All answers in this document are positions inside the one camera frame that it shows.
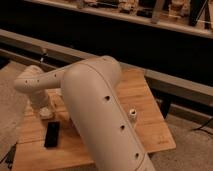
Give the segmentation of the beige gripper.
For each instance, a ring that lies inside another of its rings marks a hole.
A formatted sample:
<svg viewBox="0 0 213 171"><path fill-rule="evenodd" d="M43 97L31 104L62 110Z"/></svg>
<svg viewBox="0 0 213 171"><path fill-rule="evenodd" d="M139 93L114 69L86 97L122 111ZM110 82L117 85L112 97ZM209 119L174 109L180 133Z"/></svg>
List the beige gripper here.
<svg viewBox="0 0 213 171"><path fill-rule="evenodd" d="M36 91L29 95L30 104L34 112L39 116L39 111L49 109L54 116L54 109L52 107L48 93L45 90Z"/></svg>

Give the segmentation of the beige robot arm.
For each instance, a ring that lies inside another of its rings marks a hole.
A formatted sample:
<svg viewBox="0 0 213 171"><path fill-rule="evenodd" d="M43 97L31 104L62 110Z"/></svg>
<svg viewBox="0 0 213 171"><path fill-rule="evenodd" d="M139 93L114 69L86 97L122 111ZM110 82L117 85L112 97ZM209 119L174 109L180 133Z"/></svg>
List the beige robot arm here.
<svg viewBox="0 0 213 171"><path fill-rule="evenodd" d="M59 88L65 107L99 171L155 171L117 97L122 70L110 56L37 73L27 67L14 81L26 94Z"/></svg>

